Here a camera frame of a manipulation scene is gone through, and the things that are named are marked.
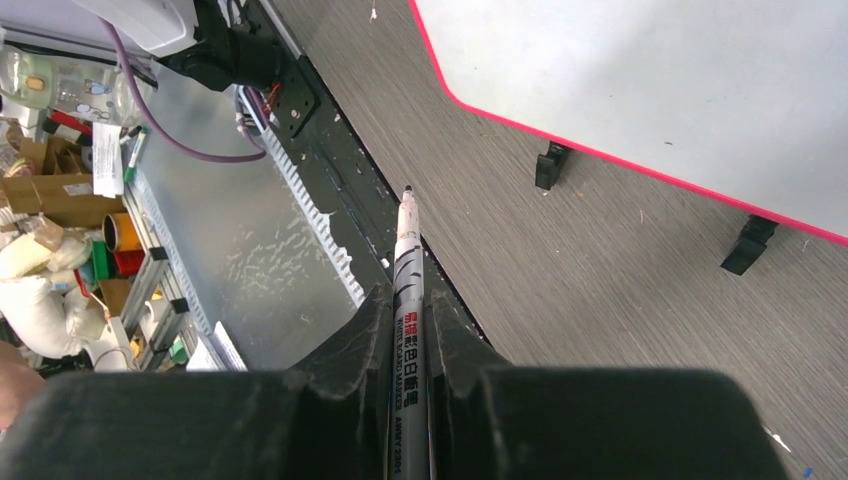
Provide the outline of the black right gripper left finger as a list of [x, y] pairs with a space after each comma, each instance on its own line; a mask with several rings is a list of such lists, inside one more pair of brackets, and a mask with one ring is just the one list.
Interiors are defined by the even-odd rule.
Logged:
[[285, 370], [66, 374], [1, 442], [5, 479], [381, 479], [392, 294]]

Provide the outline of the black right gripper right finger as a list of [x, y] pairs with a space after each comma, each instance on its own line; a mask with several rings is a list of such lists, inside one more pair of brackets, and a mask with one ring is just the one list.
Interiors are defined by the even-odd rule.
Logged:
[[517, 366], [436, 292], [425, 310], [440, 479], [783, 479], [746, 392], [690, 368]]

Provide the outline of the white whiteboard marker pen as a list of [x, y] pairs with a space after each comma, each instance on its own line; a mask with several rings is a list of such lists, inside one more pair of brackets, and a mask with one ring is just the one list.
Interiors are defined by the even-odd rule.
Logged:
[[407, 186], [398, 209], [393, 276], [390, 479], [430, 477], [423, 329], [424, 270], [418, 205]]

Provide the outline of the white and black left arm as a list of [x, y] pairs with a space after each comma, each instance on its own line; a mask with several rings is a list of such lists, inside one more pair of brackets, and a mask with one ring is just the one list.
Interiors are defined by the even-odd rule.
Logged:
[[213, 90], [271, 86], [289, 65], [283, 49], [228, 25], [216, 1], [80, 1], [168, 69]]

